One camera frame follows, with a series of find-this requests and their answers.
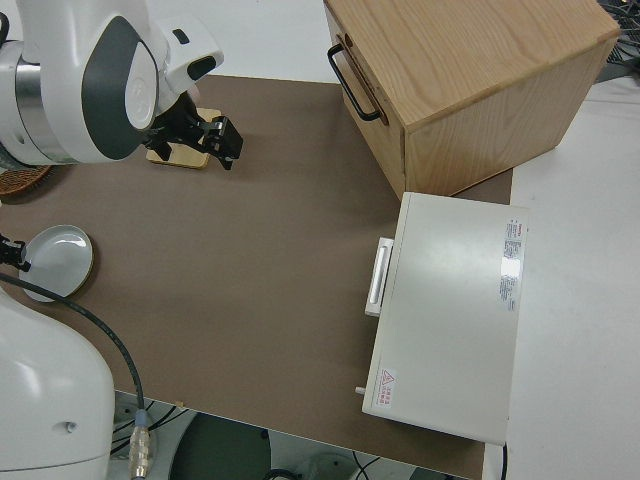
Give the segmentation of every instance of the white label sticker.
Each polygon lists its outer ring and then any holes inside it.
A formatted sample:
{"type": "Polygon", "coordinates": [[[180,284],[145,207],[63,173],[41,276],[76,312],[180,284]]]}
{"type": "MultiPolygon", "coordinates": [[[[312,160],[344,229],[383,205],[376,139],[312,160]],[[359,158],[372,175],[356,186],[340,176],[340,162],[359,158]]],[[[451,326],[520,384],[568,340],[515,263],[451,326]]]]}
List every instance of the white label sticker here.
{"type": "Polygon", "coordinates": [[[376,395],[377,407],[391,408],[396,378],[396,371],[392,368],[381,368],[378,372],[378,393],[376,395]]]}
{"type": "Polygon", "coordinates": [[[513,312],[518,307],[520,272],[522,271],[522,238],[524,225],[518,219],[507,223],[500,266],[500,301],[507,310],[513,312]]]}

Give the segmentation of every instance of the wooden drawer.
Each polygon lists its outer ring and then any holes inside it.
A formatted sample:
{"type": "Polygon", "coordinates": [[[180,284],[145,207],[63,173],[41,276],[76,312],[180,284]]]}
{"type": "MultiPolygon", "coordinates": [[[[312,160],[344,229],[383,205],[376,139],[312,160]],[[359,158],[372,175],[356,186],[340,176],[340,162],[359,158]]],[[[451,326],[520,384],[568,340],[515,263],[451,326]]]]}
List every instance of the wooden drawer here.
{"type": "Polygon", "coordinates": [[[564,136],[618,36],[595,0],[324,0],[396,194],[454,195],[564,136]]]}

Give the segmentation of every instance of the drawer handle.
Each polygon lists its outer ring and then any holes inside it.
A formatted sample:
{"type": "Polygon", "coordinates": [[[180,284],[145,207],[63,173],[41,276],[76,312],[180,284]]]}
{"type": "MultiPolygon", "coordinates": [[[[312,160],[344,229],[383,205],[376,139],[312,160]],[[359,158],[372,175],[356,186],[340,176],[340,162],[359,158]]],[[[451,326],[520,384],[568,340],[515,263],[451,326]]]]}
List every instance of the drawer handle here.
{"type": "Polygon", "coordinates": [[[342,88],[344,88],[344,91],[347,94],[347,97],[349,97],[349,100],[351,100],[351,103],[353,104],[353,108],[356,109],[356,113],[362,120],[364,120],[365,122],[371,122],[377,118],[380,118],[380,110],[375,110],[371,113],[365,113],[364,110],[362,110],[362,107],[360,106],[360,104],[358,103],[358,100],[356,100],[356,97],[353,95],[351,88],[349,88],[349,85],[347,85],[347,81],[345,80],[344,76],[340,72],[340,69],[338,68],[338,65],[333,59],[333,57],[336,54],[342,52],[343,50],[344,50],[344,47],[339,43],[331,47],[327,52],[327,56],[329,57],[329,64],[331,65],[331,68],[333,69],[336,76],[338,77],[338,80],[340,81],[340,85],[342,85],[342,88]]]}
{"type": "Polygon", "coordinates": [[[371,276],[371,286],[369,287],[367,304],[364,308],[364,312],[372,317],[379,317],[382,311],[382,297],[384,295],[384,287],[387,283],[387,273],[389,272],[392,249],[393,240],[391,238],[380,237],[376,259],[373,264],[373,275],[371,276]]]}

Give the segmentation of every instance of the small wooden block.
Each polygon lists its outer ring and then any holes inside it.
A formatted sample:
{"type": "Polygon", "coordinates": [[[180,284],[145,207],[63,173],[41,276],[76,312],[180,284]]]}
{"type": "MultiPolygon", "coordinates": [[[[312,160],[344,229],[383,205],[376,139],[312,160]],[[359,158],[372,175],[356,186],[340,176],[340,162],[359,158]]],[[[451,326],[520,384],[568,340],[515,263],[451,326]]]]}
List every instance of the small wooden block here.
{"type": "MultiPolygon", "coordinates": [[[[221,112],[220,110],[213,110],[211,108],[198,108],[198,114],[206,121],[211,121],[212,118],[219,117],[221,112]]],[[[171,156],[169,160],[165,162],[153,150],[147,151],[147,160],[162,165],[198,169],[206,167],[207,163],[209,163],[210,155],[208,153],[200,153],[179,143],[170,143],[169,145],[171,145],[171,156]]]]}

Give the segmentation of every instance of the brown tabletop surface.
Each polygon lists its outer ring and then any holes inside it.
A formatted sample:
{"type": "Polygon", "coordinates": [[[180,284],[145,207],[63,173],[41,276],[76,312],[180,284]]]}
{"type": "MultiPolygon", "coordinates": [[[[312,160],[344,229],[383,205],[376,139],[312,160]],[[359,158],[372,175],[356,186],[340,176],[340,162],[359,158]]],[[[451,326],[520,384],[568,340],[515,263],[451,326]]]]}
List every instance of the brown tabletop surface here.
{"type": "MultiPolygon", "coordinates": [[[[209,77],[200,88],[201,105],[244,136],[232,171],[215,160],[204,170],[156,165],[142,149],[124,162],[60,167],[5,202],[2,233],[29,240],[71,224],[89,234],[94,267],[72,299],[120,335],[145,396],[479,479],[482,443],[360,410],[354,387],[366,383],[377,325],[365,299],[400,202],[340,87],[209,77]]],[[[461,196],[508,202],[510,179],[461,196]]],[[[86,336],[116,388],[133,391],[96,327],[7,291],[86,336]]]]}

